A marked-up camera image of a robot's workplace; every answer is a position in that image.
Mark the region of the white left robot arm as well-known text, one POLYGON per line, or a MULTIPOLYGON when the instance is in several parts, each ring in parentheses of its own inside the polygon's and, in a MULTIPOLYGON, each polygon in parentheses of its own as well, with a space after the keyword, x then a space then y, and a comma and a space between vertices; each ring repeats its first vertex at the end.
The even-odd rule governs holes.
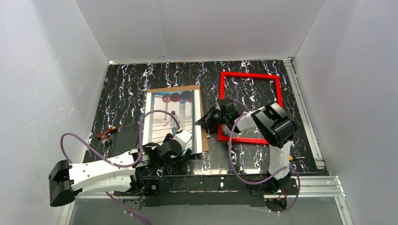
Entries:
POLYGON ((161 163, 184 163, 192 153, 190 138, 167 136, 162 144, 147 143, 142 149, 85 164, 59 161, 50 174, 50 206, 67 205, 77 198, 103 192, 156 195, 158 182, 145 181, 141 172, 161 163))

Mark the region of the aluminium front rail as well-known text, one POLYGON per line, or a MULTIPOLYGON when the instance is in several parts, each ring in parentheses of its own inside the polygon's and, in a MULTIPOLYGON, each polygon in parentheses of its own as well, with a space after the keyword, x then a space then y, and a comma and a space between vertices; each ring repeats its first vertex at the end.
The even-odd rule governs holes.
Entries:
POLYGON ((175 201, 178 196, 188 194, 232 194, 253 196, 267 195, 277 197, 282 195, 296 195, 304 197, 344 196, 343 188, 338 177, 332 176, 304 176, 301 178, 292 177, 285 187, 280 187, 276 191, 271 189, 270 182, 259 185, 248 185, 241 182, 236 177, 229 176, 165 176, 161 178, 147 177, 143 183, 137 187, 131 187, 129 191, 121 192, 110 189, 87 190, 78 193, 75 198, 99 197, 105 194, 115 197, 136 198, 149 197, 152 199, 164 199, 165 201, 175 201))

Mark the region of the yellow handled screwdriver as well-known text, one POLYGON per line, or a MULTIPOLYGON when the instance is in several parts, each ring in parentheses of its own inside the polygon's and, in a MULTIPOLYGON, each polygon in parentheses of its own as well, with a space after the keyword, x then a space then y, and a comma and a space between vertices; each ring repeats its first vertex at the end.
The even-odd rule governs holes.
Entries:
POLYGON ((289 157, 290 161, 305 159, 305 157, 289 157))

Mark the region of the aluminium right side rail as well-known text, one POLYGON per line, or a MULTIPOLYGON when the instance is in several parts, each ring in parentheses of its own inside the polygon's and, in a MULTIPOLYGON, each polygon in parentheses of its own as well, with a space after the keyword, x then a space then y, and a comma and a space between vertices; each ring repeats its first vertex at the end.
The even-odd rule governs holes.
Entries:
POLYGON ((300 113, 300 116, 301 116, 303 124, 304 124, 304 129, 305 129, 308 141, 309 141, 309 145, 310 145, 310 148, 312 151, 312 155, 314 157, 316 167, 317 167, 317 169, 325 169, 326 166, 323 161, 323 155, 321 153, 318 141, 316 139, 316 136, 315 136, 315 133, 314 133, 314 130, 313 130, 313 127, 312 127, 312 124, 311 124, 311 121, 310 121, 310 118, 308 115, 308 111, 306 109, 303 95, 301 93, 300 86, 298 83, 297 74, 296 74, 294 66, 293 66, 293 61, 290 58, 284 59, 282 61, 285 66, 287 76, 290 80, 292 90, 293 90, 293 93, 296 98, 299 113, 300 113))

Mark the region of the brown copper pipe fitting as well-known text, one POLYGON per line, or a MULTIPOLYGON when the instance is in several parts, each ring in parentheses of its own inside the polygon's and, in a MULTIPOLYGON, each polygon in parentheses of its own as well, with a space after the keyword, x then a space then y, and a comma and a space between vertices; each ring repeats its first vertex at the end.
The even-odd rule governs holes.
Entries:
POLYGON ((115 132, 116 130, 117 130, 117 127, 112 126, 112 127, 108 128, 107 130, 102 131, 101 133, 94 134, 94 137, 96 139, 100 140, 100 142, 103 145, 109 145, 110 137, 111 137, 112 133, 115 132))

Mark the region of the red picture frame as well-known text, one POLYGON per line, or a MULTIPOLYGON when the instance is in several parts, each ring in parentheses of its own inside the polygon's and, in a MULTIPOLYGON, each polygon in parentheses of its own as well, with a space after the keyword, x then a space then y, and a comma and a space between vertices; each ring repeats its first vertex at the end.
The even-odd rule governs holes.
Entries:
MULTIPOLYGON (((220 77, 220 93, 219 98, 225 98, 225 81, 227 77, 235 77, 235 78, 250 78, 250 79, 265 79, 265 80, 273 80, 276 86, 276 99, 277 103, 280 106, 283 106, 283 98, 282 91, 280 87, 280 80, 278 75, 270 75, 270 74, 248 74, 248 73, 237 73, 237 72, 221 72, 220 77)), ((247 137, 232 137, 232 143, 241 143, 241 144, 264 144, 267 145, 268 142, 265 139, 259 138, 247 138, 247 137)))

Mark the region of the aluminium rail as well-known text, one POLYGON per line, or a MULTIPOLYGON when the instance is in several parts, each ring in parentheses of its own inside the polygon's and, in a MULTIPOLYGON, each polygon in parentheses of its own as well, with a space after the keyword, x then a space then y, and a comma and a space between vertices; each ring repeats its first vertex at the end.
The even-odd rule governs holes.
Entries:
POLYGON ((305 129, 308 141, 309 141, 309 145, 310 145, 310 148, 312 151, 312 155, 314 157, 316 167, 317 167, 317 169, 325 169, 326 166, 323 161, 323 155, 321 153, 318 141, 316 139, 316 136, 315 136, 315 133, 314 133, 314 130, 313 130, 313 127, 312 127, 312 124, 311 124, 311 121, 310 121, 310 118, 308 115, 308 111, 306 109, 303 95, 301 93, 300 86, 298 83, 297 74, 296 74, 294 66, 293 66, 293 61, 290 58, 284 59, 282 61, 285 66, 287 76, 290 80, 292 90, 293 90, 293 93, 296 98, 299 113, 300 113, 300 116, 301 116, 303 124, 304 124, 304 129, 305 129))
POLYGON ((229 176, 165 176, 161 178, 147 177, 143 183, 137 187, 131 187, 129 191, 121 192, 110 189, 87 190, 78 193, 75 198, 99 197, 105 194, 115 197, 136 198, 149 197, 152 199, 164 199, 165 201, 175 201, 178 196, 188 194, 232 194, 253 196, 267 195, 277 197, 282 195, 296 195, 304 197, 344 196, 343 188, 338 177, 332 176, 304 176, 301 178, 292 177, 285 187, 280 187, 276 191, 271 189, 270 182, 259 185, 248 185, 241 182, 236 177, 229 176))

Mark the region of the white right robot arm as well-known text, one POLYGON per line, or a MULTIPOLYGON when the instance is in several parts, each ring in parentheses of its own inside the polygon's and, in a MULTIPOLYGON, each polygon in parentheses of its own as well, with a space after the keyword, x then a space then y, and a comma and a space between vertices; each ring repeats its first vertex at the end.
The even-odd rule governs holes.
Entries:
POLYGON ((278 185, 286 183, 291 177, 290 148, 298 126, 294 119, 278 103, 266 105, 256 110, 239 113, 235 99, 224 98, 211 107, 196 125, 210 133, 217 131, 219 125, 226 125, 231 133, 241 133, 257 128, 269 144, 268 176, 261 181, 246 181, 234 169, 239 180, 248 185, 259 185, 273 182, 278 185))

